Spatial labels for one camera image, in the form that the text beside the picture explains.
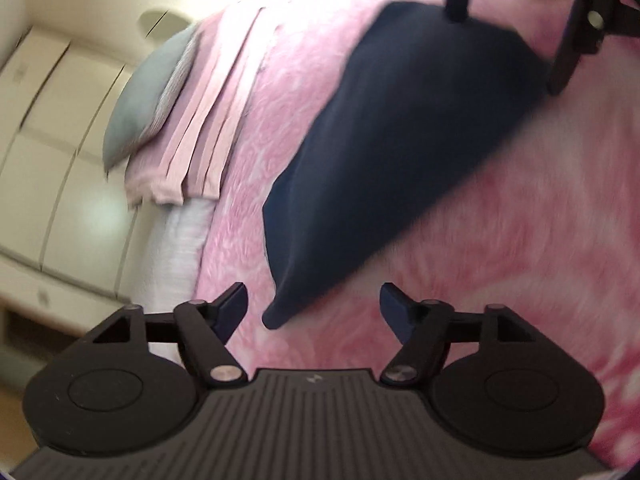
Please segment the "navy blue shirt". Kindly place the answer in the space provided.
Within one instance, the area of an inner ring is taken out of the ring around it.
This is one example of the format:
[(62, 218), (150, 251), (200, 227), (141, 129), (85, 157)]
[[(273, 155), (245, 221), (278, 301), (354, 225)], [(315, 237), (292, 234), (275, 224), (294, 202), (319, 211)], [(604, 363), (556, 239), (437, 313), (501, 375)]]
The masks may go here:
[(506, 140), (544, 96), (546, 62), (513, 30), (386, 4), (262, 207), (270, 330), (309, 307)]

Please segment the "white quilted duvet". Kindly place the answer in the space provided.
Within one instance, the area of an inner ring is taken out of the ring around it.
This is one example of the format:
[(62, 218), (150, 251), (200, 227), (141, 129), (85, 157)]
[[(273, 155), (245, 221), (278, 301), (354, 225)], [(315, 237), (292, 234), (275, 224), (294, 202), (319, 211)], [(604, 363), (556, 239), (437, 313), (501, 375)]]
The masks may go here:
[(194, 297), (202, 252), (216, 203), (190, 198), (160, 205), (146, 245), (134, 302), (146, 313), (166, 313)]

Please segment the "pink floral blanket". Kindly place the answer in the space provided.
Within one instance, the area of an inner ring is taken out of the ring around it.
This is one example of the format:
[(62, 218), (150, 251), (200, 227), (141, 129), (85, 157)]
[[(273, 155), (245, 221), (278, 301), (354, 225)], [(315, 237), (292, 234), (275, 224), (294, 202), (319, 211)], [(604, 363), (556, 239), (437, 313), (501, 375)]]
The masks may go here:
[[(236, 139), (195, 293), (250, 296), (232, 353), (258, 367), (382, 370), (398, 343), (378, 310), (392, 282), (463, 311), (505, 304), (597, 376), (592, 440), (616, 468), (639, 458), (639, 45), (608, 38), (483, 167), (357, 273), (280, 330), (262, 204), (390, 0), (273, 0), (279, 26)], [(437, 2), (439, 0), (422, 0)]]

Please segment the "pink stacked pillows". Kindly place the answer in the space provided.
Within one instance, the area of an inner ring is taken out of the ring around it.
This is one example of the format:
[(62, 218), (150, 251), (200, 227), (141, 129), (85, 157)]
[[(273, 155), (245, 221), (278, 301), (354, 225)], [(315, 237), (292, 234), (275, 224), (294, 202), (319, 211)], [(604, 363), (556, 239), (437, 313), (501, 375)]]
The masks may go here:
[(160, 132), (129, 159), (131, 206), (219, 200), (235, 138), (277, 22), (257, 6), (236, 6), (203, 22), (189, 76)]

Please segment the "cream wardrobe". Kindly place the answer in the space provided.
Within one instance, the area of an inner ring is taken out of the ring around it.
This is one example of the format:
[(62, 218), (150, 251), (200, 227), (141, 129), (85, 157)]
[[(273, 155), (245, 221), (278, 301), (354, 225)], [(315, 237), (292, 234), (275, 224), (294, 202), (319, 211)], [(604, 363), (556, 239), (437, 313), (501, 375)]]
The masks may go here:
[(32, 28), (1, 71), (1, 251), (37, 275), (128, 298), (140, 223), (102, 141), (130, 68)]

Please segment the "grey pillow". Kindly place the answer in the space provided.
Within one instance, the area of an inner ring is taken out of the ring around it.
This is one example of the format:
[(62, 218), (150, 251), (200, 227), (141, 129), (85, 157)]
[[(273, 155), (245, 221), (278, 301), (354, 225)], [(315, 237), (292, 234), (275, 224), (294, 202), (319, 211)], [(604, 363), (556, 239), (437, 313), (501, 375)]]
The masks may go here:
[(198, 53), (199, 27), (191, 25), (166, 40), (134, 70), (120, 92), (103, 138), (107, 174), (160, 132)]

